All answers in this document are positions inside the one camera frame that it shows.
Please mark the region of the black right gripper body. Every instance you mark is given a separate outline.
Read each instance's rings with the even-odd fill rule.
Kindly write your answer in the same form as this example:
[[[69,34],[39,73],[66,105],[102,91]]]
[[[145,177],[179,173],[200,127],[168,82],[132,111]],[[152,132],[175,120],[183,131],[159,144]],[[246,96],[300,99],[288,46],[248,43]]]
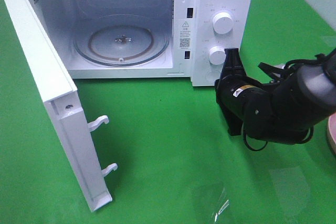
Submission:
[[[242,110],[245,127],[253,123],[262,124],[272,116],[270,92],[264,84],[246,77],[227,77],[215,81],[216,102],[224,105],[238,105]]]

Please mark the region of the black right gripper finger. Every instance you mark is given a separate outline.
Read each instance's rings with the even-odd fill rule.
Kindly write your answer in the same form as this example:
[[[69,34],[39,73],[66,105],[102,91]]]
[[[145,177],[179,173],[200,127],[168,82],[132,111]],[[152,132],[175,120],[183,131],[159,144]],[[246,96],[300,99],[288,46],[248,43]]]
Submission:
[[[226,54],[226,58],[220,74],[220,79],[222,80],[227,77],[246,77],[247,75],[239,55],[239,49],[225,48],[224,53]]]
[[[221,111],[228,125],[228,133],[231,136],[241,135],[243,121],[241,119],[241,107],[238,105],[224,105],[219,103]]]

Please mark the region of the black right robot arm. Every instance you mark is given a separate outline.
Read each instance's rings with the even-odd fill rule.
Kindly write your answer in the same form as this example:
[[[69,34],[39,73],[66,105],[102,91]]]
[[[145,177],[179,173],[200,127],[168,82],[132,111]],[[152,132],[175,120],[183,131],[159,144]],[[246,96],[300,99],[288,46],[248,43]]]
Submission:
[[[334,51],[314,60],[290,60],[283,67],[262,62],[259,68],[269,83],[246,74],[238,49],[226,49],[226,54],[215,91],[230,135],[303,144],[317,123],[335,113]]]

